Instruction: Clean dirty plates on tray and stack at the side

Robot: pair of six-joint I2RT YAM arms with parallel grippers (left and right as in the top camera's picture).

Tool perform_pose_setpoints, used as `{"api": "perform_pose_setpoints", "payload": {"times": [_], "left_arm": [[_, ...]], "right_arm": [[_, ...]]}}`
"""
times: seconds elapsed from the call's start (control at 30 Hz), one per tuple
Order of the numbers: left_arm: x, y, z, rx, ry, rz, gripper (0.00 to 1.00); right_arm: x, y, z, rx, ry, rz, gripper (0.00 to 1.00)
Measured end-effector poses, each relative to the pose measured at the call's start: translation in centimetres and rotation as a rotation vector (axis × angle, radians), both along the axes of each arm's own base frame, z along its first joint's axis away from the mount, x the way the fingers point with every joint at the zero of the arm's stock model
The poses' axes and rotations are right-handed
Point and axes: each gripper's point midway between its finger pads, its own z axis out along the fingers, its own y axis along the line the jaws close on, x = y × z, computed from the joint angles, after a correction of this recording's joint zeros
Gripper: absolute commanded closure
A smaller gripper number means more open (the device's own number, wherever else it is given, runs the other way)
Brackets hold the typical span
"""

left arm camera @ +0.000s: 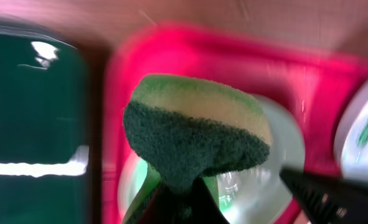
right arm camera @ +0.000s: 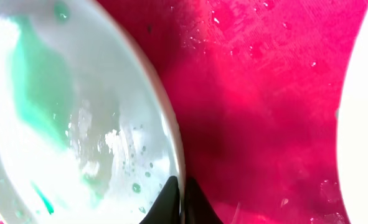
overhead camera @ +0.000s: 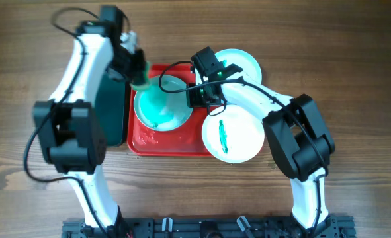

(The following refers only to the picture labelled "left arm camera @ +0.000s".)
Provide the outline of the white plate stained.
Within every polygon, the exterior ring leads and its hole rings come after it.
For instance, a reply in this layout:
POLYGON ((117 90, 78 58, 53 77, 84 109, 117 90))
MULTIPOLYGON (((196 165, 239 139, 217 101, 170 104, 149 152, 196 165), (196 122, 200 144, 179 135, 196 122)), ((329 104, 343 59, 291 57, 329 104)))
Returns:
POLYGON ((368 182, 368 80, 341 116, 334 155, 344 178, 368 182))
MULTIPOLYGON (((205 181, 218 193, 217 204, 230 223, 275 223, 292 201, 292 194, 279 177, 285 165, 304 167, 303 135, 294 117, 279 103, 264 96, 256 97, 269 120, 273 145, 268 160, 241 172, 228 172, 205 181)), ((128 146, 118 182, 118 214, 126 223, 159 176, 128 146)))

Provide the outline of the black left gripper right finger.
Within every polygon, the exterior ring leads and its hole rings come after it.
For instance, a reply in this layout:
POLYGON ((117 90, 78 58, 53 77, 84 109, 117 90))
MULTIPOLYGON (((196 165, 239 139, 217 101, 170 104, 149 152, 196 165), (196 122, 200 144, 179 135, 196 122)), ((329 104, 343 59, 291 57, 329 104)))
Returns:
POLYGON ((289 167, 280 178, 311 223, 368 224, 368 183, 301 172, 289 167))

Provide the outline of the green yellow sponge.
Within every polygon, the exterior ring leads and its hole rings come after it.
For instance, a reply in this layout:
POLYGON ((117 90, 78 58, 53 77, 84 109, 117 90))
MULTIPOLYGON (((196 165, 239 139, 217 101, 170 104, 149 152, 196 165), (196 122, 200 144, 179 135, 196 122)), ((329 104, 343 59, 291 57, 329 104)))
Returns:
POLYGON ((123 114, 130 148, 176 195, 198 178, 263 164, 273 143, 256 98, 221 83, 147 75, 123 114))

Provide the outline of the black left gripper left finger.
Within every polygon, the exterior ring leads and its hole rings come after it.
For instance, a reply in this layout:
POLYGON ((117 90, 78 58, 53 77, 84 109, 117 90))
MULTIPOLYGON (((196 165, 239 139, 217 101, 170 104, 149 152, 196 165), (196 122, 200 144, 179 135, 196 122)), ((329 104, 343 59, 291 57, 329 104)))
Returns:
POLYGON ((143 213, 143 224, 228 224, 203 179, 184 195, 162 184, 143 213))

